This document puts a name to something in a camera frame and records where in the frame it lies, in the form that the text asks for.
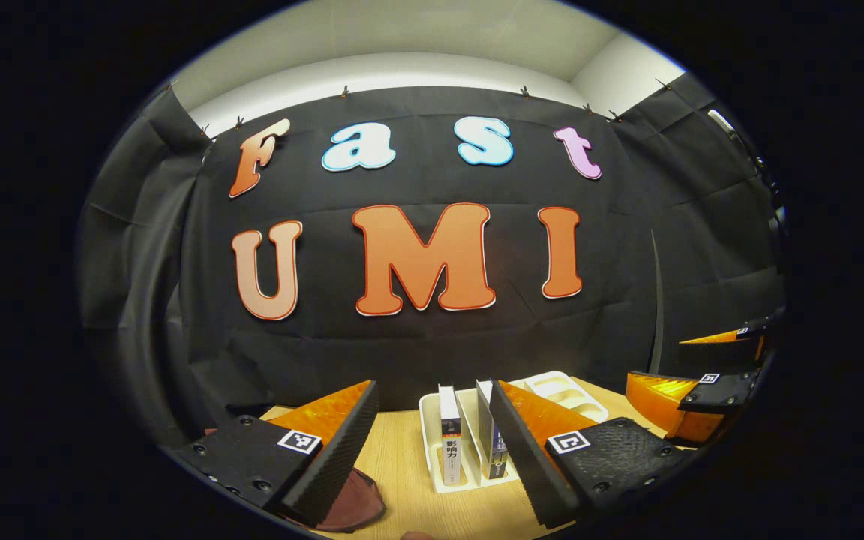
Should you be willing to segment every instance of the table surface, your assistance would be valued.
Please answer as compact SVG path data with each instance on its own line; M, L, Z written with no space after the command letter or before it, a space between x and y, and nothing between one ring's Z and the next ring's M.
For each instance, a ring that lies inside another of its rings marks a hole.
M665 436L665 430L646 420L622 394L576 377L572 379L606 407L609 418L625 416L652 433ZM289 410L275 406L262 419L269 420ZM532 540L572 525L567 523L558 529L539 525L520 479L479 489L436 493L425 467L424 444L418 409L378 413L355 468L378 484L387 507L385 515L351 534L315 533L349 540L398 540L402 534L415 530L436 540Z

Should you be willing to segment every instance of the light blue letter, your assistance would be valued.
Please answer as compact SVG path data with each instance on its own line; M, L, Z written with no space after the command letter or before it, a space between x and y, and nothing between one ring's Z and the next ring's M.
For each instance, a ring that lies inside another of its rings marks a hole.
M358 134L359 138L350 140ZM332 172L347 171L354 167L379 169L395 159L395 150L389 148L392 131L384 124L368 122L339 130L332 136L335 144L322 155L322 167Z
M501 120L466 116L455 123L455 136L466 141L459 156L469 165L504 165L512 159L512 132Z

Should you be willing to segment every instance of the decorative letter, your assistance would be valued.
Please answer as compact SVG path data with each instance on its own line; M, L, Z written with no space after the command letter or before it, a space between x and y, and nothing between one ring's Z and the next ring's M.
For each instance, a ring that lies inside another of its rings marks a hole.
M392 292L392 272L422 311L446 269L445 291L439 305L449 311L479 310L495 303L495 291L486 278L483 233L489 208L471 202L449 205L427 244L423 244L398 206L360 209L352 222L366 242L366 295L355 303L363 315L394 315L402 298Z
M351 140L358 134L359 138ZM332 136L332 148L322 155L322 167L332 172L347 171L354 167L380 169L395 159L395 150L389 147L392 132L385 124L369 122L339 130Z
M459 156L469 165L504 165L512 159L512 132L501 120L466 116L455 123L455 136L466 141L459 145Z
M569 208L549 206L538 211L549 241L549 279L542 284L545 298L565 298L582 290L582 279L575 272L575 226L579 214Z
M568 158L572 161L572 166L579 171L583 177L589 180L598 180L602 176L602 169L598 164L589 163L589 158L586 157L586 150L593 149L593 145L589 141L575 133L572 127L563 127L552 133L553 137L565 143L565 151L568 153Z
M288 133L291 124L288 120L279 120L266 129L255 133L242 143L242 158L239 161L239 172L235 175L235 184L229 189L229 198L234 199L258 185L261 175L258 168L266 167L275 150L275 136L282 137Z
M302 234L302 223L285 221L268 230L268 239L275 244L275 267L278 270L278 292L266 296L258 287L258 267L255 251L262 243L258 230L240 232L232 239L235 252L235 276L239 283L242 304L260 319L278 321L288 317L299 300L299 278L296 274L296 239Z

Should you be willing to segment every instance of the orange letter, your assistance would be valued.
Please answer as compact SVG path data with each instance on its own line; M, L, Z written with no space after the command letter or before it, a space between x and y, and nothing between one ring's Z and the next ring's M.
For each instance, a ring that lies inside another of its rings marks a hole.
M279 120L266 129L255 133L242 143L242 158L239 161L239 172L235 175L235 184L229 189L229 198L234 199L258 185L258 168L266 167L275 150L275 137L288 132L291 124L288 120Z
M445 291L439 305L449 311L478 310L495 303L495 291L486 283L483 233L489 208L471 202L449 205L428 244L423 244L398 206L378 205L360 209L352 222L366 240L366 295L355 303L363 315L393 315L401 311L402 298L392 292L392 272L422 311L446 267Z
M545 298L565 298L582 290L575 272L575 226L579 214L569 208L549 206L538 211L549 240L549 279L542 284Z
M278 321L288 317L299 300L299 278L296 276L296 239L302 234L302 223L285 221L268 230L268 239L275 244L278 269L278 292L266 296L258 288L258 267L255 251L262 243L258 230L240 232L232 239L235 252L235 276L242 304L260 319Z

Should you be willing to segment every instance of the letter m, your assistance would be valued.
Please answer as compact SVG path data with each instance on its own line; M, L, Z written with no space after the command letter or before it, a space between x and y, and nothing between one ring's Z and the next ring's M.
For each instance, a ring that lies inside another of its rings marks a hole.
M392 292L392 274L422 311L432 300L439 276L446 270L439 305L449 311L479 310L495 303L486 279L483 232L489 208L471 202L449 205L427 244L393 205L369 206L352 216L366 243L366 294L355 304L363 315L393 315L402 298Z

